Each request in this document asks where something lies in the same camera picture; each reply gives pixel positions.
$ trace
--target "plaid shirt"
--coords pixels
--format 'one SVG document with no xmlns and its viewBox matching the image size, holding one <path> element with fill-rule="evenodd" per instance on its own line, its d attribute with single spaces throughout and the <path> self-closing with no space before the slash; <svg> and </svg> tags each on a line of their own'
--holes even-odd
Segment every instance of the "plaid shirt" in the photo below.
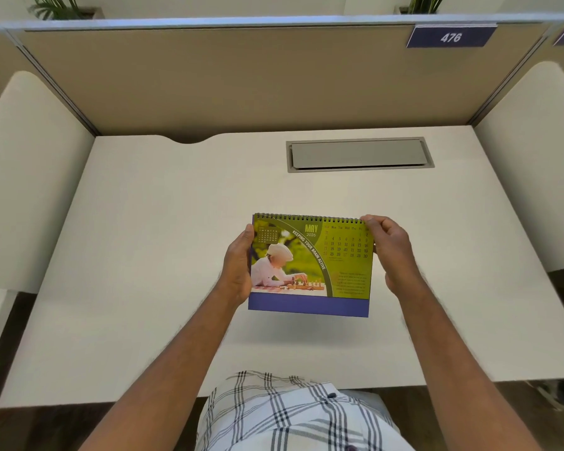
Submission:
<svg viewBox="0 0 564 451">
<path fill-rule="evenodd" d="M 213 390 L 196 451 L 413 451 L 390 417 L 331 383 L 241 371 Z"/>
</svg>

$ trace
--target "left hand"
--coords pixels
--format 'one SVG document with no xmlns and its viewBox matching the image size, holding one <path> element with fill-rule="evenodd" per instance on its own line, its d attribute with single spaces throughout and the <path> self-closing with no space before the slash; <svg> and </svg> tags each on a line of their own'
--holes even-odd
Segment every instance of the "left hand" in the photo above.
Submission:
<svg viewBox="0 0 564 451">
<path fill-rule="evenodd" d="M 248 224 L 228 247 L 224 257 L 224 268 L 217 281 L 216 288 L 229 297 L 235 307 L 247 300 L 253 286 L 248 267 L 248 251 L 254 237 L 253 225 Z"/>
</svg>

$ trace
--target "spiral binding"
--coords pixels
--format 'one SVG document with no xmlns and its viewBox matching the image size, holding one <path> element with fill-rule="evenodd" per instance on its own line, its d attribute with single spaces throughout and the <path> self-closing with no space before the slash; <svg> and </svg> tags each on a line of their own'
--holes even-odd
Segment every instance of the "spiral binding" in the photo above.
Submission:
<svg viewBox="0 0 564 451">
<path fill-rule="evenodd" d="M 323 221 L 329 223 L 353 223 L 363 224 L 363 220 L 359 218 L 339 218 L 333 216 L 317 216 L 317 215 L 289 215 L 287 213 L 256 213 L 257 218 L 273 218 L 276 220 L 299 220 L 299 221 Z"/>
</svg>

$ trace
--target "dark floor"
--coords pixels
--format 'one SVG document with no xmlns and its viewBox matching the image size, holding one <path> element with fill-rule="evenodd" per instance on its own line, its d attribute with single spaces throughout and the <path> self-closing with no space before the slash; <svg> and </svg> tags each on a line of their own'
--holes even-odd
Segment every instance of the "dark floor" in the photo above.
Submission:
<svg viewBox="0 0 564 451">
<path fill-rule="evenodd" d="M 551 280 L 564 302 L 564 272 Z M 528 425 L 543 449 L 564 450 L 564 411 L 554 409 L 525 382 L 499 383 L 505 398 Z M 445 450 L 425 386 L 374 388 L 402 435 L 418 451 Z M 194 448 L 196 424 L 205 398 L 196 400 L 176 450 Z M 74 451 L 104 416 L 110 403 L 0 409 L 0 451 Z"/>
</svg>

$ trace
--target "potted plant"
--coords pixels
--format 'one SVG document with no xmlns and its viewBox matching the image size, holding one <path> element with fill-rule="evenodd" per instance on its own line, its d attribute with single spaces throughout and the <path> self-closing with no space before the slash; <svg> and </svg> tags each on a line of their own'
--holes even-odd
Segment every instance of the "potted plant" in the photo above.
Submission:
<svg viewBox="0 0 564 451">
<path fill-rule="evenodd" d="M 411 0 L 410 6 L 399 6 L 395 14 L 436 14 L 443 0 Z"/>
<path fill-rule="evenodd" d="M 80 8 L 75 0 L 33 0 L 28 11 L 41 20 L 83 20 L 104 18 L 100 8 Z"/>
</svg>

